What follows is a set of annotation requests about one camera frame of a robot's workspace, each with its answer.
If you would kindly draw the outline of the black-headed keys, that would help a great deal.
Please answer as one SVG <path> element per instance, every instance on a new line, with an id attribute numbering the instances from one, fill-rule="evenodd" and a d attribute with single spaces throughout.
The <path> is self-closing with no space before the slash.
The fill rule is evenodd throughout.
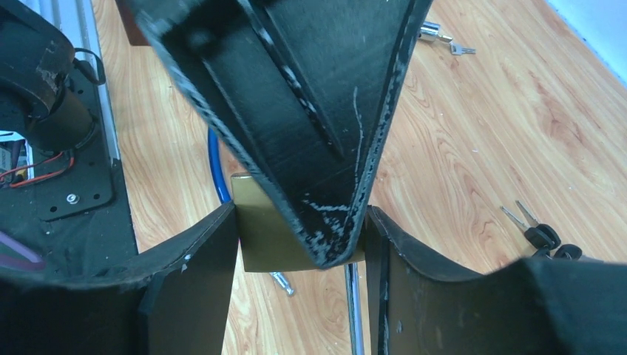
<path id="1" fill-rule="evenodd" d="M 541 223 L 520 201 L 515 201 L 525 221 L 522 221 L 507 207 L 500 210 L 517 226 L 527 242 L 536 249 L 533 257 L 549 260 L 582 260 L 583 251 L 575 244 L 562 244 L 559 234 L 546 223 Z"/>

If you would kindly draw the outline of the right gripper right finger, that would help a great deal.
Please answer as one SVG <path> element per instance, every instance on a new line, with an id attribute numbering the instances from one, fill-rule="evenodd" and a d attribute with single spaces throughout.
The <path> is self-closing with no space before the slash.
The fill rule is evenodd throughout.
<path id="1" fill-rule="evenodd" d="M 624 354 L 626 266 L 521 258 L 489 274 L 380 208 L 365 218 L 374 354 Z"/>

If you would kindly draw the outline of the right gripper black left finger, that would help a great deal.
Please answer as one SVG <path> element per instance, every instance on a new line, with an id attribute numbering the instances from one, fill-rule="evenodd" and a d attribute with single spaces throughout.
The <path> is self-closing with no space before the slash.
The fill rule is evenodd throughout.
<path id="1" fill-rule="evenodd" d="M 3 354 L 220 354 L 237 259 L 225 203 L 96 274 L 1 273 Z"/>

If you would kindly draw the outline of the brass padlock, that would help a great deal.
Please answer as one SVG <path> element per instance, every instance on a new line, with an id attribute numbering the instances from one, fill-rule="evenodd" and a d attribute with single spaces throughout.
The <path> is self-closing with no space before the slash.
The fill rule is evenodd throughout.
<path id="1" fill-rule="evenodd" d="M 231 191 L 237 213 L 237 229 L 245 271 L 270 274 L 288 296 L 293 296 L 295 290 L 283 273 L 310 271 L 317 266 L 250 174 L 232 175 Z M 344 264 L 353 354 L 365 353 L 358 272 L 358 262 L 364 258 L 363 243 L 358 242 L 355 252 Z"/>

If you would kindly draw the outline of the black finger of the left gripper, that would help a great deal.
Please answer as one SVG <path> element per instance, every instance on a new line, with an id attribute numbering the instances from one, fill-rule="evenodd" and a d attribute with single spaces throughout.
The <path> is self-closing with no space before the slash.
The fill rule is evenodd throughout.
<path id="1" fill-rule="evenodd" d="M 320 268 L 354 253 L 430 1 L 129 1 Z"/>

